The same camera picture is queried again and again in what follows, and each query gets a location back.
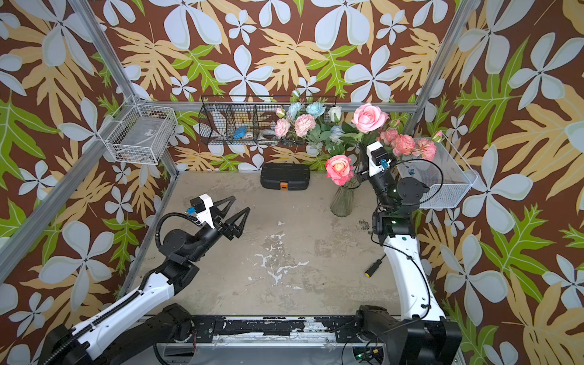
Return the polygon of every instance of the black toolbox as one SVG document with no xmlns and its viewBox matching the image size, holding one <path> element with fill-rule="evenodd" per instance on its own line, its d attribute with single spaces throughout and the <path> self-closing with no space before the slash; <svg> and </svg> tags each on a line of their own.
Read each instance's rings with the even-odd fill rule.
<svg viewBox="0 0 584 365">
<path fill-rule="evenodd" d="M 263 187 L 275 190 L 305 190 L 309 181 L 308 166 L 274 162 L 264 164 L 260 177 Z"/>
</svg>

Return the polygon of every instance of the black cable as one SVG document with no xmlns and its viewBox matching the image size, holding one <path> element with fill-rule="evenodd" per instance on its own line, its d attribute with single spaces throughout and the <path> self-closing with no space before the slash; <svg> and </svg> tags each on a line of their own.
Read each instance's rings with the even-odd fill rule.
<svg viewBox="0 0 584 365">
<path fill-rule="evenodd" d="M 152 345 L 152 349 L 154 350 L 154 356 L 156 356 L 156 359 L 158 360 L 159 363 L 161 363 L 161 365 L 169 365 L 169 363 L 164 361 L 162 356 L 160 356 L 160 352 L 158 352 L 158 344 L 157 343 Z"/>
<path fill-rule="evenodd" d="M 160 229 L 162 228 L 162 224 L 164 223 L 165 220 L 167 220 L 170 217 L 180 217 L 180 218 L 184 218 L 186 220 L 188 220 L 191 223 L 195 223 L 196 225 L 197 222 L 195 222 L 195 218 L 191 217 L 190 215 L 186 215 L 183 213 L 178 213 L 178 212 L 172 212 L 172 213 L 167 213 L 165 215 L 163 215 L 160 220 L 158 221 L 158 224 L 156 225 L 156 234 L 154 235 L 154 240 L 156 242 L 156 248 L 160 248 L 161 244 L 160 244 Z"/>
<path fill-rule="evenodd" d="M 420 201 L 419 203 L 415 203 L 415 204 L 401 204 L 398 201 L 395 202 L 397 205 L 402 206 L 402 207 L 417 206 L 417 205 L 420 205 L 420 204 L 423 204 L 423 203 L 429 201 L 430 199 L 434 198 L 438 194 L 438 192 L 440 191 L 440 189 L 442 189 L 442 185 L 444 185 L 444 173 L 442 172 L 442 169 L 438 165 L 436 165 L 436 163 L 434 163 L 432 161 L 428 161 L 427 159 L 423 159 L 423 158 L 412 158 L 412 159 L 407 159 L 407 160 L 401 160 L 401 161 L 398 161 L 396 164 L 391 165 L 390 168 L 396 167 L 397 165 L 400 165 L 400 164 L 405 164 L 406 162 L 410 162 L 410 161 L 426 161 L 429 164 L 432 164 L 432 165 L 436 166 L 436 168 L 438 169 L 438 171 L 440 171 L 440 176 L 441 176 L 441 178 L 440 178 L 440 186 L 438 187 L 438 190 L 436 190 L 436 192 L 434 194 L 432 194 L 432 196 L 430 196 L 426 200 Z"/>
<path fill-rule="evenodd" d="M 395 247 L 393 247 L 393 246 L 388 246 L 388 245 L 386 245 L 386 244 L 381 244 L 381 243 L 379 243 L 379 242 L 375 242 L 375 241 L 373 241 L 373 233 L 371 233 L 371 241 L 372 241 L 374 244 L 378 244 L 378 245 L 381 245 L 381 246 L 384 246 L 384 247 L 389 247 L 389 248 L 391 248 L 391 249 L 393 249 L 393 250 L 396 250 L 396 251 L 398 251 L 398 252 L 401 252 L 401 253 L 403 253 L 403 254 L 404 254 L 404 255 L 405 255 L 407 258 L 408 258 L 408 260 L 410 260 L 410 261 L 411 261 L 411 262 L 412 262 L 412 263 L 413 263 L 413 264 L 416 266 L 416 269 L 418 269 L 418 272 L 420 273 L 420 275 L 422 276 L 422 280 L 424 281 L 424 285 L 426 286 L 426 293 L 427 293 L 427 295 L 428 295 L 428 304 L 427 304 L 427 307 L 426 307 L 426 313 L 424 313 L 424 315 L 423 315 L 423 316 L 421 316 L 421 317 L 418 317 L 418 318 L 414 319 L 414 320 L 413 320 L 413 321 L 411 321 L 411 322 L 407 322 L 407 323 L 404 323 L 404 324 L 400 324 L 399 326 L 396 326 L 396 327 L 393 327 L 393 328 L 391 328 L 391 329 L 388 329 L 387 331 L 385 331 L 385 332 L 383 332 L 383 333 L 382 333 L 382 335 L 383 335 L 383 334 L 385 334 L 385 333 L 387 333 L 387 332 L 389 332 L 389 331 L 393 331 L 393 330 L 394 330 L 394 329 L 396 329 L 396 328 L 399 328 L 399 327 L 402 327 L 402 326 L 406 326 L 406 325 L 409 325 L 409 324 L 412 324 L 412 323 L 415 323 L 415 322 L 419 322 L 419 321 L 423 320 L 424 318 L 426 318 L 426 316 L 427 316 L 427 315 L 428 315 L 428 313 L 430 312 L 430 286 L 428 285 L 428 283 L 427 283 L 427 281 L 426 281 L 426 276 L 425 276 L 424 272 L 423 272 L 423 271 L 420 269 L 420 267 L 418 266 L 418 264 L 417 264 L 417 263 L 416 263 L 416 262 L 413 260 L 413 257 L 412 257 L 412 256 L 408 255 L 408 254 L 407 254 L 407 253 L 405 253 L 404 251 L 402 251 L 402 250 L 400 250 L 400 249 L 398 249 L 398 248 L 395 248 Z"/>
<path fill-rule="evenodd" d="M 138 287 L 138 290 L 136 290 L 135 292 L 133 292 L 131 296 L 127 297 L 120 304 L 117 304 L 115 306 L 109 307 L 107 312 L 105 312 L 101 316 L 97 317 L 93 322 L 91 322 L 91 324 L 83 327 L 79 332 L 77 332 L 76 334 L 74 334 L 63 345 L 61 345 L 57 350 L 55 350 L 48 357 L 48 359 L 45 360 L 44 363 L 42 363 L 41 365 L 49 365 L 52 362 L 54 362 L 59 356 L 61 356 L 62 353 L 64 353 L 67 349 L 69 349 L 69 347 L 71 347 L 71 345 L 73 345 L 73 343 L 79 337 L 83 336 L 84 334 L 86 334 L 87 332 L 89 332 L 93 327 L 95 327 L 96 325 L 100 324 L 106 318 L 110 317 L 112 314 L 114 314 L 115 312 L 119 311 L 123 307 L 127 306 L 131 301 L 133 301 L 134 299 L 136 299 L 141 294 L 141 292 L 143 291 L 144 287 L 146 286 L 146 283 L 148 282 L 148 278 L 150 277 L 150 275 L 153 274 L 155 271 L 156 271 L 156 269 L 152 269 L 149 272 L 147 272 L 146 275 L 144 275 L 144 278 L 142 279 L 142 282 L 140 283 L 140 286 Z"/>
<path fill-rule="evenodd" d="M 355 336 L 351 337 L 347 342 L 345 342 L 345 344 L 343 345 L 343 350 L 340 352 L 340 365 L 345 365 L 345 363 L 343 362 L 343 355 L 345 354 L 345 347 L 347 347 L 347 344 L 349 342 L 351 342 L 355 337 L 358 337 L 359 334 L 357 333 Z"/>
</svg>

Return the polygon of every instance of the black wire basket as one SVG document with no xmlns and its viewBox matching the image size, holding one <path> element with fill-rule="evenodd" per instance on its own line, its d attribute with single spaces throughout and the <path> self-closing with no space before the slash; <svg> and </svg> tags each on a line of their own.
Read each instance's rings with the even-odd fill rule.
<svg viewBox="0 0 584 365">
<path fill-rule="evenodd" d="M 323 114 L 324 123 L 332 125 L 333 122 L 328 116 L 330 108 L 336 105 L 334 96 L 311 96 L 314 101 L 320 101 L 325 107 Z M 216 96 L 203 96 L 203 100 L 212 100 Z M 203 101 L 203 106 L 199 112 L 199 134 L 201 141 L 207 145 L 231 144 L 231 145 L 270 145 L 278 143 L 284 145 L 304 145 L 306 140 L 280 139 L 276 137 L 274 131 L 276 122 L 280 118 L 276 114 L 277 108 L 284 111 L 290 107 L 289 96 L 262 96 L 270 98 L 270 102 L 260 100 L 256 95 L 246 95 L 248 102 L 213 102 Z M 307 105 L 307 97 L 301 96 L 299 102 Z"/>
</svg>

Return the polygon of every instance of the floral wallpaper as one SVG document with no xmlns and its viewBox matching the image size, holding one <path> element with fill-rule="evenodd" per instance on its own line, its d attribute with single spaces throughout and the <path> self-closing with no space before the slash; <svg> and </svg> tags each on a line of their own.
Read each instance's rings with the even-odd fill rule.
<svg viewBox="0 0 584 365">
<path fill-rule="evenodd" d="M 0 37 L 2 250 L 122 98 L 66 0 L 0 0 Z M 114 301 L 167 180 L 104 155 L 0 284 L 1 363 L 36 363 L 48 331 Z"/>
<path fill-rule="evenodd" d="M 460 1 L 92 1 L 144 99 L 308 94 L 408 102 Z"/>
<path fill-rule="evenodd" d="M 581 1 L 486 0 L 425 106 L 479 174 L 416 215 L 467 364 L 584 363 L 583 47 Z"/>
</svg>

